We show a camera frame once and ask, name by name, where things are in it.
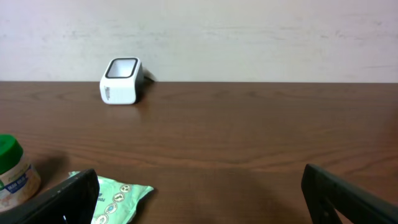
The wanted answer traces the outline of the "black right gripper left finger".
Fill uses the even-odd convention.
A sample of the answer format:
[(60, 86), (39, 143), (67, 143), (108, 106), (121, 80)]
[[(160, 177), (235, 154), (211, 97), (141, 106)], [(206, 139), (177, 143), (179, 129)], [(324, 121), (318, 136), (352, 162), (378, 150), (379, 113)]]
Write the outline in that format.
[(87, 169), (1, 214), (1, 224), (90, 223), (100, 186)]

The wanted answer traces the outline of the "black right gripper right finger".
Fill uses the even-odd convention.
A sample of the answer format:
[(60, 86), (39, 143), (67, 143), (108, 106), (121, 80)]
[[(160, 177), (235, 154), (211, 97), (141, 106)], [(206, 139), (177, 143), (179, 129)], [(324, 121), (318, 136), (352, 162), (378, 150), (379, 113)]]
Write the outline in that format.
[(397, 207), (314, 164), (305, 166), (301, 189), (313, 223), (397, 223)]

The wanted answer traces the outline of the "green lid jar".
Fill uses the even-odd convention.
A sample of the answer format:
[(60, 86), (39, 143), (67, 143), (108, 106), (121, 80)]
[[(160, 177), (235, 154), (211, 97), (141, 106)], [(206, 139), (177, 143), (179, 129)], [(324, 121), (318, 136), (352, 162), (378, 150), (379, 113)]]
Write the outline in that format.
[(41, 178), (14, 136), (1, 135), (1, 212), (17, 207), (39, 190)]

